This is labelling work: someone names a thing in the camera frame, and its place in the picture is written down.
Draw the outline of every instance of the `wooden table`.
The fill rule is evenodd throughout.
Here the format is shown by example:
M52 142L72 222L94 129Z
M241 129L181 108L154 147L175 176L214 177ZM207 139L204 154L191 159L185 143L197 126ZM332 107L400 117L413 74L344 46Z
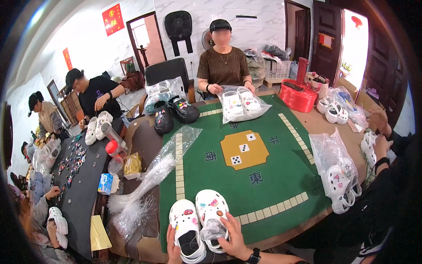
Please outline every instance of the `wooden table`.
M257 96L269 95L274 93L273 90L257 92ZM204 104L211 104L219 102L218 99L197 102L194 105L200 106ZM302 123L302 125L311 134L327 133L332 134L335 128L338 129L340 136L347 148L347 151L353 159L358 173L359 182L362 183L366 176L366 161L360 153L359 144L362 141L363 135L360 133L353 133L349 126L338 125L329 123L322 114L320 114L316 108L309 113L301 113L292 110L293 114ZM143 171L151 163L156 154L162 147L162 137L155 133L154 118L152 116L141 117L131 122L128 132L126 134L126 143L129 147L129 152L134 153L138 151L142 157ZM131 180L125 182L124 193L131 193L139 185L139 181ZM159 201L159 186L151 190L149 194L158 198ZM309 229L324 217L332 212L331 207L327 208L323 212L316 216L308 219L306 222L299 226L284 232L282 234L270 237L268 239L247 245L249 248L260 248L261 250L268 249L284 243L291 238L301 234L305 230ZM128 243L125 243L122 237L118 234L115 228L109 224L110 240L113 245L111 251L121 256L128 256L133 259L139 259L143 261L164 263L167 261L167 254L161 252L161 245L158 239L159 237L159 215L155 213L150 219L146 221L146 225L141 227L134 238ZM226 254L216 254L214 262L227 260L230 257Z

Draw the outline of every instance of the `red paper sign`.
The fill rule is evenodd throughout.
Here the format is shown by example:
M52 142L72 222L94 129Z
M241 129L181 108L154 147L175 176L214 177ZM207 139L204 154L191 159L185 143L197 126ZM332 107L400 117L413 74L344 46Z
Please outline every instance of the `red paper sign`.
M68 66L68 69L69 70L73 69L72 62L70 61L69 51L67 48L63 51L63 56L65 57L65 61Z
M120 4L117 4L103 12L103 22L107 36L124 29L123 18L120 13Z

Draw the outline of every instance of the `wooden door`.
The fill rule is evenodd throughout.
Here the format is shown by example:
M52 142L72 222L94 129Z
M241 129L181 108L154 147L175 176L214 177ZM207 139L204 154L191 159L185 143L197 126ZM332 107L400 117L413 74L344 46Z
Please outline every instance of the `wooden door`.
M407 77L391 38L379 20L368 16L369 45L364 79L366 90L374 88L394 128L407 92Z
M314 1L314 48L311 71L328 78L330 85L333 84L340 66L340 49L341 8Z
M311 15L310 11L298 10L296 16L296 38L295 38L295 56L294 60L299 61L300 57L309 57L309 41L311 33Z

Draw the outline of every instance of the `paper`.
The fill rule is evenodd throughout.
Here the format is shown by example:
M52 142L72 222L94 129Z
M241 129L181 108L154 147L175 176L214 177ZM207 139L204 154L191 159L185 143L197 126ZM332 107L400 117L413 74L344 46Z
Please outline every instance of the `paper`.
M91 251L111 248L111 242L103 226L101 216L91 217Z

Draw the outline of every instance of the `hand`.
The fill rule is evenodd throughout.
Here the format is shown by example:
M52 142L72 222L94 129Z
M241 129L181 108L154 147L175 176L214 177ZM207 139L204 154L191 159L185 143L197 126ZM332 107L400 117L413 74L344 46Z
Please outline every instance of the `hand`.
M221 86L215 83L215 84L210 84L208 86L208 91L210 91L210 93L212 93L213 95L216 95L217 93L222 92L223 88L221 88Z
M371 113L369 121L375 123L379 131L389 138L391 136L392 129L388 124L386 112L376 107L371 107L369 112Z
M375 151L376 161L387 157L387 152L390 150L391 145L393 145L393 141L387 141L384 135L378 135L375 139L375 144L372 145Z
M51 190L46 193L46 199L50 200L51 198L54 198L59 194L60 194L60 188L58 186L53 186Z
M101 96L95 101L94 110L99 111L103 109L104 105L106 104L107 100L110 99L110 95L106 93L105 95Z
M79 127L83 130L85 128L86 123L87 123L87 121L85 119L82 119L79 122Z
M255 87L250 82L245 82L244 87L248 88L251 93L255 93Z
M226 216L228 220L224 219L223 217L220 219L223 225L229 231L231 240L227 242L225 238L219 237L218 242L220 243L220 246L227 252L227 254L246 261L253 253L253 250L248 249L245 246L240 223L236 221L236 219L230 213L227 212Z
M180 247L174 245L174 235L176 231L171 225L167 228L167 253L168 253L168 264L182 264L182 258L180 256Z

